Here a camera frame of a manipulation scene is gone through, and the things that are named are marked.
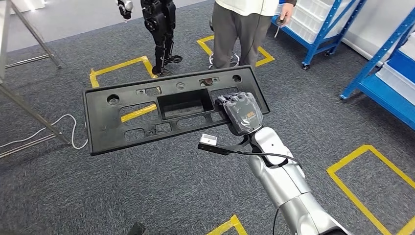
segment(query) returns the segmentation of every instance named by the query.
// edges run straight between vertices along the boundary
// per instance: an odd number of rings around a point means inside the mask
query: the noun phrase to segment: yellow floor marking
[[[121,122],[126,122],[128,120],[131,120],[131,119],[136,118],[138,116],[144,115],[144,114],[149,113],[149,112],[151,112],[153,110],[156,110],[156,109],[157,109],[156,104],[146,106],[142,109],[136,110],[132,113],[129,113],[129,114],[126,114],[126,115],[122,116],[121,117]]]
[[[410,186],[415,189],[415,182],[409,178],[405,173],[403,173],[399,168],[397,168],[391,161],[389,161],[385,156],[383,156],[377,149],[372,145],[362,145],[358,149],[351,152],[349,155],[342,158],[338,163],[335,163],[327,169],[328,174],[333,179],[333,181],[339,186],[341,190],[350,198],[350,200],[362,211],[362,213],[377,227],[377,229],[383,235],[392,235],[385,226],[379,222],[378,219],[363,205],[363,203],[353,194],[353,192],[336,176],[336,171],[340,168],[351,162],[353,159],[359,157],[366,151],[371,151],[376,157],[383,161],[389,168],[391,168],[397,175],[399,175],[404,181],[406,181]],[[410,235],[415,230],[415,217],[406,224],[398,235]]]
[[[118,65],[113,65],[113,66],[110,66],[108,68],[104,68],[104,69],[101,69],[101,70],[98,70],[98,71],[94,71],[93,69],[91,69],[90,81],[91,81],[92,87],[93,88],[99,87],[99,83],[98,83],[98,81],[96,79],[96,77],[98,75],[102,75],[104,73],[111,72],[111,71],[114,71],[114,70],[123,68],[125,66],[129,66],[129,65],[132,65],[132,64],[135,64],[135,63],[138,63],[138,62],[143,62],[144,66],[145,66],[145,68],[146,68],[146,70],[147,70],[147,72],[148,72],[148,74],[150,75],[151,78],[157,78],[157,75],[154,75],[151,72],[151,69],[153,69],[153,66],[151,65],[151,63],[148,60],[147,56],[142,56],[142,57],[135,58],[135,59],[132,59],[132,60],[129,60],[129,61],[120,63]],[[136,111],[134,111],[132,113],[129,113],[129,114],[126,114],[126,115],[122,116],[121,117],[121,122],[126,122],[128,120],[131,120],[131,119],[136,118],[138,116],[141,116],[143,114],[146,114],[148,112],[151,112],[151,111],[153,111],[155,109],[157,109],[157,106],[155,104],[146,106],[146,107],[144,107],[142,109],[136,110]]]
[[[407,223],[397,235],[409,235],[415,232],[415,216]]]
[[[248,235],[236,215],[233,215],[229,221],[223,223],[207,235],[221,235],[233,227],[235,227],[239,235]]]
[[[123,68],[125,66],[129,66],[129,65],[132,65],[132,64],[135,64],[135,63],[138,63],[138,62],[143,62],[144,63],[144,66],[147,69],[147,72],[148,72],[148,74],[150,75],[151,78],[157,78],[157,75],[154,75],[151,72],[151,69],[153,68],[153,66],[151,65],[151,63],[148,60],[147,56],[142,56],[142,57],[135,58],[135,59],[132,59],[132,60],[129,60],[129,61],[120,63],[118,65],[113,65],[113,66],[110,66],[108,68],[101,69],[101,70],[98,70],[98,71],[94,71],[93,69],[91,69],[90,81],[91,81],[92,87],[93,88],[99,87],[99,83],[98,83],[98,81],[96,79],[96,77],[98,75],[102,75],[102,74],[104,74],[106,72],[111,72],[111,71],[114,71],[114,70]]]
[[[202,39],[199,39],[199,40],[196,40],[196,42],[200,45],[200,47],[208,54],[208,55],[212,55],[212,50],[206,45],[206,42],[207,41],[210,41],[210,40],[213,40],[215,38],[215,36],[214,35],[212,35],[212,36],[209,36],[209,37],[205,37],[205,38],[202,38]],[[260,60],[260,61],[257,61],[256,62],[256,64],[255,64],[255,66],[256,67],[258,67],[258,66],[261,66],[261,65],[263,65],[263,64],[266,64],[266,63],[268,63],[268,62],[271,62],[271,61],[273,61],[273,60],[275,60],[274,59],[274,57],[272,57],[272,55],[270,55],[266,50],[264,50],[264,48],[262,48],[262,47],[258,47],[258,51],[262,54],[262,55],[264,55],[264,59],[262,59],[262,60]]]

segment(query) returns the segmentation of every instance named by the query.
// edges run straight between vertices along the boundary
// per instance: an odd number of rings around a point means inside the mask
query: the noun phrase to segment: white storage bin
[[[390,67],[388,62],[376,73],[376,76],[415,105],[415,84]]]
[[[412,34],[399,50],[415,60],[415,34]]]
[[[299,0],[297,6],[294,8],[292,15],[292,24],[288,24],[288,28],[312,44],[320,31],[328,12],[330,11],[334,0]],[[350,3],[350,0],[343,0],[337,10],[332,22],[340,15],[340,13]],[[342,19],[333,27],[333,29],[326,35],[326,38],[335,36],[346,23],[346,20],[351,15],[350,9]]]
[[[294,16],[291,17],[290,22],[287,24],[287,26],[291,31],[293,31],[295,34],[297,34],[299,37],[304,39],[309,44],[313,44],[316,40],[316,37],[320,30],[313,31],[309,29],[307,26],[303,25],[301,22],[299,22]],[[338,28],[332,29],[327,35],[326,38],[336,36],[338,33]]]
[[[336,14],[339,15],[349,4],[349,2],[351,2],[351,0],[343,0],[339,9],[337,9]],[[313,14],[319,20],[324,21],[327,18],[328,12],[331,10],[333,3],[334,0],[298,0],[293,14],[295,14],[298,7]]]

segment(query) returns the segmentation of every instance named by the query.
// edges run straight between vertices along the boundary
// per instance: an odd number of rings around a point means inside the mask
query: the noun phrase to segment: black plastic panel
[[[90,152],[102,154],[227,124],[229,120],[221,118],[225,116],[214,100],[234,91],[251,92],[262,113],[269,113],[250,66],[86,90],[84,107]],[[144,103],[156,104],[157,109],[151,112],[158,118],[121,121],[121,109]]]

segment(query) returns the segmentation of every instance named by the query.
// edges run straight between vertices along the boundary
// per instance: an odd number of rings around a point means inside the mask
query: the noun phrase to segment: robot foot
[[[164,61],[164,64],[167,65],[168,63],[180,63],[183,60],[183,57],[179,56],[179,55],[173,55],[170,58],[167,58]]]
[[[156,66],[153,67],[151,72],[154,75],[158,75],[158,76],[161,76],[161,77],[173,75],[173,73],[170,72],[169,70],[167,70],[165,68],[157,68]]]

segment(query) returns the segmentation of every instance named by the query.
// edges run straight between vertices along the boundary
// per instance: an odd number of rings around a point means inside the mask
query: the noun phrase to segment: white cable
[[[73,143],[73,136],[75,135],[75,128],[76,128],[76,119],[75,119],[72,115],[70,115],[70,114],[65,114],[65,115],[63,115],[62,117],[60,117],[60,118],[59,118],[56,122],[52,123],[52,125],[55,125],[56,123],[58,123],[58,122],[59,122],[62,118],[64,118],[64,117],[71,117],[71,118],[73,119],[73,122],[74,122],[73,129],[72,129],[72,137],[71,137],[71,143],[72,143],[72,146],[73,146],[75,149],[81,149],[81,148],[85,147],[85,145],[87,145],[87,143],[88,143],[88,140],[87,140],[87,141],[85,142],[85,144],[84,144],[83,146],[81,146],[81,147],[76,147],[76,146],[75,146],[75,144]],[[33,138],[33,137],[35,137],[37,134],[39,134],[41,131],[43,131],[43,130],[45,130],[45,129],[46,129],[46,127],[44,127],[44,128],[42,128],[42,129],[40,129],[40,130],[39,130],[39,131],[37,131],[35,134],[33,134],[32,136],[30,136],[30,137],[28,137],[28,138],[26,138],[26,139],[24,139],[24,140],[13,141],[13,142],[10,142],[10,143],[4,144],[4,145],[0,145],[0,148],[6,147],[6,146],[11,145],[11,144],[13,144],[13,143],[20,143],[20,142],[28,141],[29,139],[31,139],[31,138]]]
[[[279,32],[279,28],[280,28],[280,26],[278,26],[278,28],[277,28],[277,32],[275,33],[274,38],[276,38],[276,37],[277,37],[277,34],[278,34],[278,32]]]

